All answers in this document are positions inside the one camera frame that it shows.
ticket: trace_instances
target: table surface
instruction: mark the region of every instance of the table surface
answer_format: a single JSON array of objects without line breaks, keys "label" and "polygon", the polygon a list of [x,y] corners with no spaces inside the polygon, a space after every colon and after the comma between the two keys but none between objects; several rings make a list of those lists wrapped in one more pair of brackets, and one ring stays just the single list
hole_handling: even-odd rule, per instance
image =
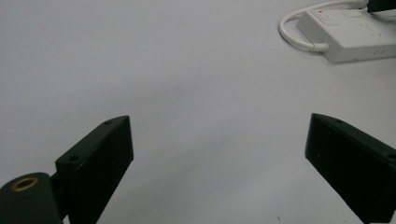
[{"label": "table surface", "polygon": [[304,158],[309,119],[396,147],[396,61],[287,44],[279,20],[322,2],[2,1],[0,185],[129,115],[135,158],[98,223],[361,223]]}]

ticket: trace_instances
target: gold circular bolt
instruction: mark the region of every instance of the gold circular bolt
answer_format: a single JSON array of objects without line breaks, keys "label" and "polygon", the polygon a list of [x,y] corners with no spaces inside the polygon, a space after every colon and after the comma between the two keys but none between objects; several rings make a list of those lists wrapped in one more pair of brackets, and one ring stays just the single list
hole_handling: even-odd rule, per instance
[{"label": "gold circular bolt", "polygon": [[38,182],[37,177],[34,176],[25,177],[24,179],[20,179],[17,182],[15,182],[11,186],[11,189],[16,192],[24,191],[34,186],[37,182]]}]

